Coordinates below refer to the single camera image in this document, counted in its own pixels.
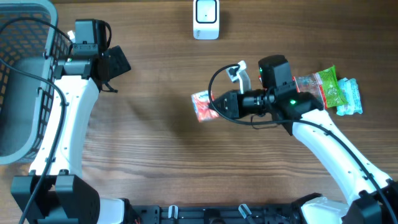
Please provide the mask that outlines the mint wet wipes pack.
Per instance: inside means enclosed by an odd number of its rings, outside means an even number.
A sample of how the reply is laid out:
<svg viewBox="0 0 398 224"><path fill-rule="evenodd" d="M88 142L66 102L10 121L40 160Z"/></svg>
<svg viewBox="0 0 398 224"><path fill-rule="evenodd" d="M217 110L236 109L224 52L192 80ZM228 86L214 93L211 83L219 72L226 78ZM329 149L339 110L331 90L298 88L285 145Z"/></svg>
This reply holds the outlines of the mint wet wipes pack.
<svg viewBox="0 0 398 224"><path fill-rule="evenodd" d="M337 106L336 114L338 116L353 115L355 113L362 114L363 107L359 93L359 86L355 78L343 78L338 81L338 85L343 92L347 103Z"/></svg>

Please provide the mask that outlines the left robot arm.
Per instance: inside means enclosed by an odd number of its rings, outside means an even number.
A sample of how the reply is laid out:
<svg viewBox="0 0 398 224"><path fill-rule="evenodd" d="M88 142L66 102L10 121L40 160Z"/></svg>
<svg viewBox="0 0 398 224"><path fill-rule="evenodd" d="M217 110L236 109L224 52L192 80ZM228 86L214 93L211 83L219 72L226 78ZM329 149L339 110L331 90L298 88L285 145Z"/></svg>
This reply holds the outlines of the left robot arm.
<svg viewBox="0 0 398 224"><path fill-rule="evenodd" d="M42 148L29 174L12 181L21 223L127 223L134 214L126 199L102 198L81 178L86 130L99 93L131 66L120 46L103 53L80 47L55 66L55 95Z"/></svg>

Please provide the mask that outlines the red Kleenex tissue pack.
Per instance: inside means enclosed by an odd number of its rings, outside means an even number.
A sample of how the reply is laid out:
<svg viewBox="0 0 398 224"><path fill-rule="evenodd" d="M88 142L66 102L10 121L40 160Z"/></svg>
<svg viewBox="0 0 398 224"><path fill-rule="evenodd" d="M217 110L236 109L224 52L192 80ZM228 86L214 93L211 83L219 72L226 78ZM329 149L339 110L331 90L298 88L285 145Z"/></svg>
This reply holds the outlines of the red Kleenex tissue pack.
<svg viewBox="0 0 398 224"><path fill-rule="evenodd" d="M216 111L209 108L210 100L208 90L192 94L191 100L199 122L210 121L219 117Z"/></svg>

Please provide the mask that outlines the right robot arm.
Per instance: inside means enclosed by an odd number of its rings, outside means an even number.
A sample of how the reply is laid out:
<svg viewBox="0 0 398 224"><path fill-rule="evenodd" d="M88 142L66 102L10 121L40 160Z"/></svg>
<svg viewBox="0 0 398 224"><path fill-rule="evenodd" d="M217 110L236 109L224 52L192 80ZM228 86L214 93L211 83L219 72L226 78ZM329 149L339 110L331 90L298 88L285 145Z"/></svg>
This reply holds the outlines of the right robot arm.
<svg viewBox="0 0 398 224"><path fill-rule="evenodd" d="M311 93L229 91L209 107L237 124L246 115L270 113L269 124L283 125L322 163L346 201L307 199L298 207L305 223L397 223L397 182L359 152Z"/></svg>

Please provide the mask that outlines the green snack bag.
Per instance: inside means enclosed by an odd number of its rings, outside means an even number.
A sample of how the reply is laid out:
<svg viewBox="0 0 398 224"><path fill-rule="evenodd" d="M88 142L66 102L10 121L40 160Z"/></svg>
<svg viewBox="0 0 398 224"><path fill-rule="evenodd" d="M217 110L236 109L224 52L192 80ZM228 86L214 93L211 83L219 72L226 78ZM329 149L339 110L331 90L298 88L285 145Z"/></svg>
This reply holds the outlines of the green snack bag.
<svg viewBox="0 0 398 224"><path fill-rule="evenodd" d="M347 104L347 99L338 85L336 67L305 76L293 77L298 92L309 92L323 103L324 108L333 108Z"/></svg>

